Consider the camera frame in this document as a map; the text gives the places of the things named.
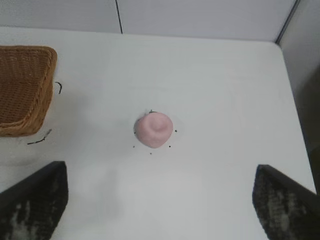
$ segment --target white tabletop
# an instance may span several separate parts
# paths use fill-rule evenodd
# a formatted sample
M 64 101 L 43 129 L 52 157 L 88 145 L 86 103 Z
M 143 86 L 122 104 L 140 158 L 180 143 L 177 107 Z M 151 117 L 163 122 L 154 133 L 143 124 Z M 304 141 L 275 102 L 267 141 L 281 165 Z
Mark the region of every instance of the white tabletop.
M 266 240 L 252 205 L 257 165 L 315 190 L 273 43 L 1 27 L 0 45 L 58 53 L 63 88 L 43 128 L 0 138 L 0 191 L 66 162 L 54 240 Z M 177 130 L 158 149 L 133 133 L 150 110 Z

